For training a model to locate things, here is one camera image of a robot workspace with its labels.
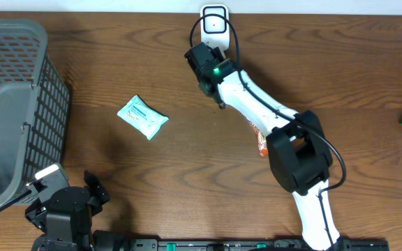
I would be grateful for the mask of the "teal wet wipes pack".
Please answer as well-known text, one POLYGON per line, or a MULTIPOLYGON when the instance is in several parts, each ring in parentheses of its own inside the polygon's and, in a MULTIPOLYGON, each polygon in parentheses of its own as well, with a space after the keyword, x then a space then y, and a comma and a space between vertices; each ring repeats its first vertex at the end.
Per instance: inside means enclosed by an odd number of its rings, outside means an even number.
POLYGON ((167 116, 150 108, 139 95, 133 96, 117 112, 117 116, 139 130, 148 140, 151 140, 161 126, 169 120, 167 116))

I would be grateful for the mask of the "red chocolate bar wrapper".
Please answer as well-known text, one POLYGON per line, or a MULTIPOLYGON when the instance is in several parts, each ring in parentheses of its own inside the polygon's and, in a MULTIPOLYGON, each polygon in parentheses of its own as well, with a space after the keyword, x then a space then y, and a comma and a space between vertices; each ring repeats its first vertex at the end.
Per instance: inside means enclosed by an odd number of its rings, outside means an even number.
POLYGON ((261 156, 268 156, 267 142, 265 136, 262 132, 250 121, 248 121, 249 125, 252 127, 255 137, 258 143, 258 150, 261 156))

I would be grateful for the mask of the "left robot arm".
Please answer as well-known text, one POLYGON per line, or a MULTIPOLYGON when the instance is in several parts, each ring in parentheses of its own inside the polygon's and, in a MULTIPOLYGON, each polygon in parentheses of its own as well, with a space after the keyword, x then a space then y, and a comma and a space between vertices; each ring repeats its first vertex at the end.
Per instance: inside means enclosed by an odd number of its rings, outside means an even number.
POLYGON ((32 250, 129 250, 125 236, 92 231, 92 217, 110 201, 107 190, 95 175, 84 173, 85 186, 71 186, 61 169, 27 185, 38 198, 26 209, 25 218, 43 234, 32 250))

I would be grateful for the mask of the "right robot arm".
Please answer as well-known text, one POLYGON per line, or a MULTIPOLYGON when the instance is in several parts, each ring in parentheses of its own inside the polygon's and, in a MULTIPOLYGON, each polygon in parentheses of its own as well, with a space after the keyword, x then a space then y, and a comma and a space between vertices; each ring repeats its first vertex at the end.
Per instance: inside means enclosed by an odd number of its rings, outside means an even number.
POLYGON ((333 160, 318 117, 274 100, 219 48, 200 43, 184 57, 206 96, 231 106, 263 134, 271 172, 294 197, 306 244, 314 250, 331 249, 340 238, 327 192, 333 160))

